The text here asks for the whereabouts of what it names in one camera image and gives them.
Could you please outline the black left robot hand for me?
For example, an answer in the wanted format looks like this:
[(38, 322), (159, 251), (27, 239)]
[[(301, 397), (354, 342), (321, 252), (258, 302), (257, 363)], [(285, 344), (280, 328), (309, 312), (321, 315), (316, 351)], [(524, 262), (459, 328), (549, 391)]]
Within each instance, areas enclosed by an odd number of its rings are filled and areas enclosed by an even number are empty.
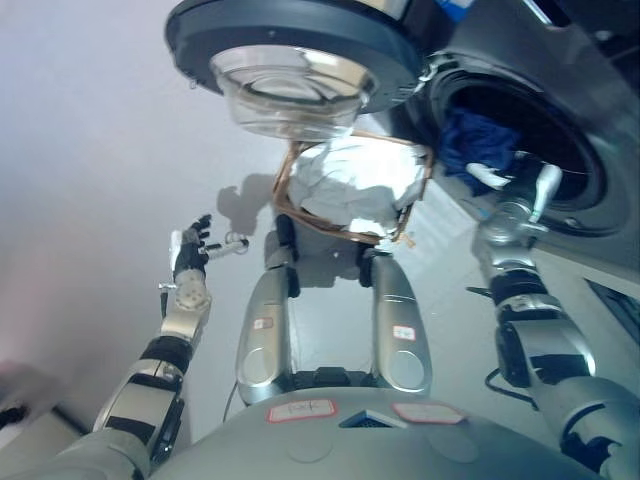
[(205, 266), (232, 254), (244, 254), (249, 240), (241, 234), (228, 232), (220, 242), (211, 242), (212, 215), (198, 217), (186, 229), (170, 234), (169, 262), (173, 276), (186, 270), (205, 271)]

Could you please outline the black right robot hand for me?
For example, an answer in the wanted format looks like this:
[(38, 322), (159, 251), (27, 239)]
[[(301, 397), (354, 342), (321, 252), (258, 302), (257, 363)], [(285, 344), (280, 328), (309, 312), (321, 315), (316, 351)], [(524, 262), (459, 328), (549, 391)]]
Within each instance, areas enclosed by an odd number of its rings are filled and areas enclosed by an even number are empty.
[(513, 153), (506, 170), (483, 163), (468, 163), (466, 172), (480, 183), (501, 191), (506, 200), (518, 200), (529, 211), (529, 223), (538, 223), (556, 196), (563, 170), (523, 150)]

